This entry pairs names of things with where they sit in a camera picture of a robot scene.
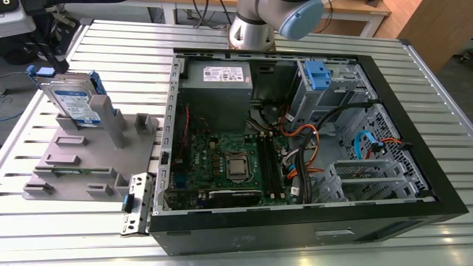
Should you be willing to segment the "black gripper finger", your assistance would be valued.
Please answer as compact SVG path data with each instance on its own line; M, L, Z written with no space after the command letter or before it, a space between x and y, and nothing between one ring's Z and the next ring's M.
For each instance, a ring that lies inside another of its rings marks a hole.
M38 55L44 56L50 66L53 67L56 73L65 73L69 64L66 60L58 61L53 54L50 32L53 27L53 16L37 16L33 17L33 22L36 24L36 30L32 32L32 39L38 48Z
M73 36L78 29L80 22L72 17L53 15L53 27L50 32L50 41L53 54L58 61L65 59L65 53L69 49Z

